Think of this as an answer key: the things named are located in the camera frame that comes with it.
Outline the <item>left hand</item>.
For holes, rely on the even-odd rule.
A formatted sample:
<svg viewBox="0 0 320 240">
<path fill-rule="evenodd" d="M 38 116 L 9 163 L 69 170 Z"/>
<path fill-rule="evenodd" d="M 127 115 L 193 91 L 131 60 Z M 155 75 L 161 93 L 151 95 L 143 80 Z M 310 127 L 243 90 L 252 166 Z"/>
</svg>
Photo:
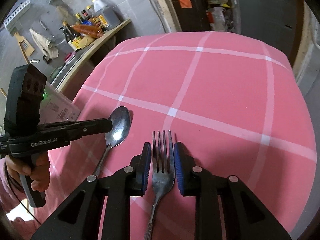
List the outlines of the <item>left hand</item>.
<svg viewBox="0 0 320 240">
<path fill-rule="evenodd" d="M 5 157 L 5 162 L 9 175 L 12 179 L 16 180 L 18 184 L 22 185 L 20 180 L 21 174 L 29 176 L 32 179 L 31 188 L 34 191 L 43 192 L 48 189 L 50 183 L 50 161 L 48 158 L 48 152 L 40 153 L 33 168 L 9 155 Z"/>
</svg>

